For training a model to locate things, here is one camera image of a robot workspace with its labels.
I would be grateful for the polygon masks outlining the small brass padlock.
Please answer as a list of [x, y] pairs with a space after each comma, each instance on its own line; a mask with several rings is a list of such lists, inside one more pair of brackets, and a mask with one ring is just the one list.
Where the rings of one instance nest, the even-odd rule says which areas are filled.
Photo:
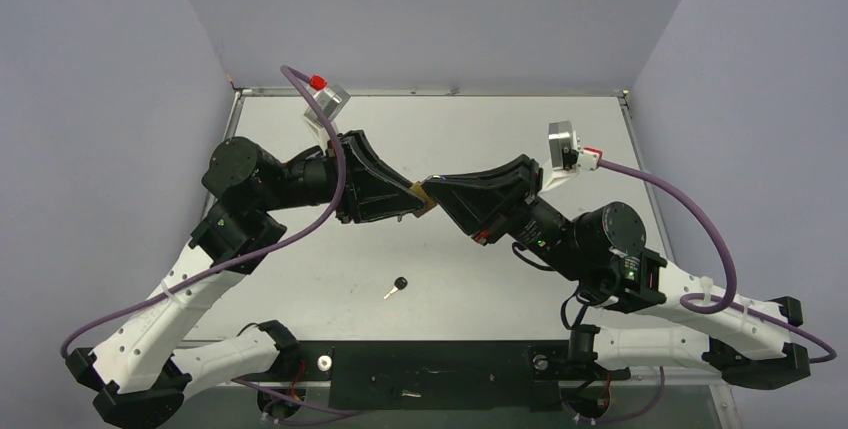
[[421, 218], [437, 206], [437, 203], [423, 189], [421, 181], [414, 183], [410, 191], [423, 201], [423, 207], [413, 212], [416, 218]]

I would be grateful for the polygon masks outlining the black-headed key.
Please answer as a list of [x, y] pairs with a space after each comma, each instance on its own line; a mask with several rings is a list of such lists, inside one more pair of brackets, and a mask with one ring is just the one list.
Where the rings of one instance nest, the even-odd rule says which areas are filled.
[[408, 280], [405, 277], [403, 277], [403, 276], [397, 277], [393, 281], [392, 288], [383, 296], [383, 299], [387, 300], [393, 294], [395, 294], [395, 293], [397, 293], [401, 290], [404, 290], [407, 286], [408, 286]]

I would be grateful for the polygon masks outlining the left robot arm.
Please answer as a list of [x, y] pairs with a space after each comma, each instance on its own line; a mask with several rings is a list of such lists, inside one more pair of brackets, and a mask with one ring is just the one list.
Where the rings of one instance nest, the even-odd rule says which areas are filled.
[[282, 209], [323, 206], [343, 223], [401, 217], [425, 208], [412, 183], [382, 162], [365, 134], [280, 161], [245, 137], [214, 150], [202, 179], [214, 204], [142, 308], [92, 348], [65, 349], [74, 379], [93, 390], [101, 418], [118, 428], [156, 428], [206, 389], [251, 374], [291, 376], [299, 343], [282, 323], [251, 323], [237, 335], [192, 349], [185, 336], [229, 289], [261, 263], [285, 227]]

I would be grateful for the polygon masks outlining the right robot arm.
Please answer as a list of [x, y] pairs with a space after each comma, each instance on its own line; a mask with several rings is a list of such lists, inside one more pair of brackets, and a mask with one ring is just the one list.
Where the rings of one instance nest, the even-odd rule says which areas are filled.
[[651, 329], [573, 326], [563, 351], [572, 373], [680, 367], [756, 390], [778, 389], [810, 375], [808, 351], [790, 337], [802, 321], [798, 301], [734, 297], [730, 307], [715, 314], [690, 311], [681, 304], [683, 297], [711, 302], [724, 290], [707, 288], [649, 249], [639, 214], [625, 203], [565, 217], [542, 198], [542, 176], [539, 165], [523, 156], [489, 171], [432, 176], [422, 188], [476, 243], [510, 237], [574, 282], [585, 305], [666, 321], [665, 327]]

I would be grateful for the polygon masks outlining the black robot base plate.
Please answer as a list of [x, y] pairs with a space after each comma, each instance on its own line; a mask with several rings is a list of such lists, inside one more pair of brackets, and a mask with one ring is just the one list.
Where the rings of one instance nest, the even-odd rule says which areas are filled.
[[[558, 410], [585, 381], [626, 381], [627, 369], [566, 360], [565, 340], [302, 341], [280, 369], [248, 380], [284, 387], [328, 383], [329, 406], [341, 410]], [[397, 386], [421, 398], [392, 398]]]

